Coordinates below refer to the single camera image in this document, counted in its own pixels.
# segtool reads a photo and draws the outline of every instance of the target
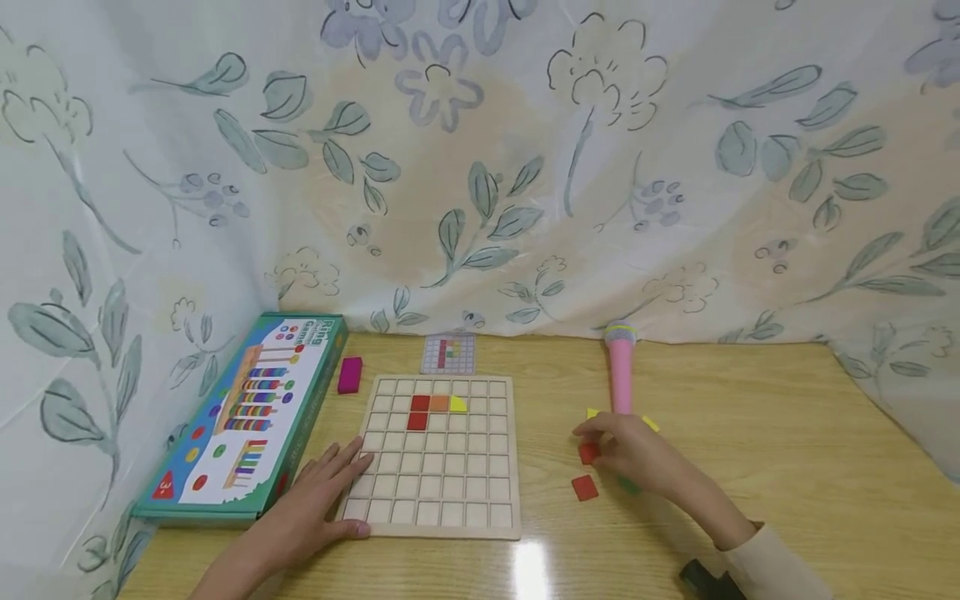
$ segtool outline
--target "black object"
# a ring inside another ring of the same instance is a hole
[[[717,579],[697,560],[686,564],[680,571],[680,579],[700,600],[747,600],[730,573]]]

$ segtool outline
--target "microphone head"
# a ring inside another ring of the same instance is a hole
[[[614,321],[607,325],[603,332],[603,340],[610,345],[614,340],[629,340],[631,344],[636,344],[636,329],[626,321]]]

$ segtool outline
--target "sleeve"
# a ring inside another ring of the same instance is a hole
[[[738,548],[721,552],[727,570],[749,600],[831,600],[820,577],[763,523]]]

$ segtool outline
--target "red circle on box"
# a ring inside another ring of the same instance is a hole
[[[276,493],[283,493],[283,491],[287,489],[287,479],[289,476],[290,473],[280,475],[280,480],[276,482]]]

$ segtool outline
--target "grid board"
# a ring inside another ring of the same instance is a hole
[[[520,539],[513,379],[379,375],[362,433],[373,463],[338,518],[373,536]]]
[[[439,333],[423,342],[424,375],[473,375],[476,336],[472,333]]]

